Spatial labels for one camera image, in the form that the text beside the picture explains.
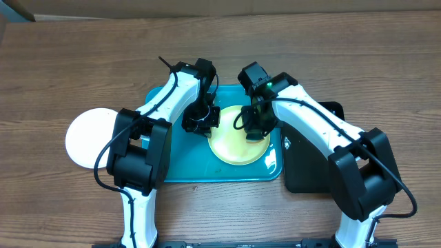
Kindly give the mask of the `green yellow scrub sponge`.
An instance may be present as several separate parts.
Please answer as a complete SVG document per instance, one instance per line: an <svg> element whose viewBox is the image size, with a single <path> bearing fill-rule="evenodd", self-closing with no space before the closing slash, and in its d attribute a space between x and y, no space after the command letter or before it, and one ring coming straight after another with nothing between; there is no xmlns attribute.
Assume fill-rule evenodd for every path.
<svg viewBox="0 0 441 248"><path fill-rule="evenodd" d="M248 143L258 143L264 139L265 137L260 132L246 134L246 141Z"/></svg>

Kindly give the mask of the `green rimmed plate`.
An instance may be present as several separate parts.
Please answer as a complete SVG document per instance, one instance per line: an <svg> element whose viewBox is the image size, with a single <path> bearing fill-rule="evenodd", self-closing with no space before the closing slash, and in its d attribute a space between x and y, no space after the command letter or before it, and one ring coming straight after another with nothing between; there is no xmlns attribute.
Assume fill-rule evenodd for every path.
<svg viewBox="0 0 441 248"><path fill-rule="evenodd" d="M257 161L270 144L270 134L263 140L249 141L244 129L234 129L234 120L241 108L242 105L233 105L222 109L219 126L211 129L211 137L207 139L212 152L231 165L248 165Z"/></svg>

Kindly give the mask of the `black water tray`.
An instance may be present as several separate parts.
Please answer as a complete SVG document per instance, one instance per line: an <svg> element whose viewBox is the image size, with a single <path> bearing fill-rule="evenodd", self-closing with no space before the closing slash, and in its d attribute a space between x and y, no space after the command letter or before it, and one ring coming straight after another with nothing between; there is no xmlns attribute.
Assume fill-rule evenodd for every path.
<svg viewBox="0 0 441 248"><path fill-rule="evenodd" d="M292 125L282 122L279 127L286 189L295 194L328 194L327 159Z"/></svg>

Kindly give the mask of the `white plate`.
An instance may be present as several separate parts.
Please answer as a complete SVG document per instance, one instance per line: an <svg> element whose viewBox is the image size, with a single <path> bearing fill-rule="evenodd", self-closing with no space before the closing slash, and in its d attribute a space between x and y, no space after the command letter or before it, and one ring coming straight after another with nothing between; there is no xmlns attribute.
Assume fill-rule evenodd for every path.
<svg viewBox="0 0 441 248"><path fill-rule="evenodd" d="M77 165L94 168L99 153L112 138L116 115L114 110L95 108L72 121L65 135L65 148Z"/></svg>

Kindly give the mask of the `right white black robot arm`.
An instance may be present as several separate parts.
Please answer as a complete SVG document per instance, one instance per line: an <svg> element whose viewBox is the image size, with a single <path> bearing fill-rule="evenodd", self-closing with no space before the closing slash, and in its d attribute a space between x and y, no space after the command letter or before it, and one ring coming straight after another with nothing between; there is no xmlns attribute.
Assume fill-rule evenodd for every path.
<svg viewBox="0 0 441 248"><path fill-rule="evenodd" d="M263 140L279 122L300 132L327 159L329 188L342 212L331 247L397 247L374 232L383 218L410 218L418 210L402 182L387 135L353 126L313 100L286 72L271 77L257 63L238 81L251 99L236 117L248 141Z"/></svg>

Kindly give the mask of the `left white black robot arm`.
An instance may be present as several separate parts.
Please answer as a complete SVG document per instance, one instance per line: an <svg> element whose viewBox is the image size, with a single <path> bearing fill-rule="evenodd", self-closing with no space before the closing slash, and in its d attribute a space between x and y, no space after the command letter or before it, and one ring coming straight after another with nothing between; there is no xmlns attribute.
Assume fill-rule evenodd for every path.
<svg viewBox="0 0 441 248"><path fill-rule="evenodd" d="M114 179L109 186L94 179L102 188L118 192L123 200L124 234L114 247L156 247L156 191L170 166L172 126L178 117L182 128L209 138L220 123L216 94L209 91L218 75L213 63L199 58L195 64L179 62L169 66L170 80L149 102L137 110L121 109L115 119L112 137L96 161L107 156L106 170Z"/></svg>

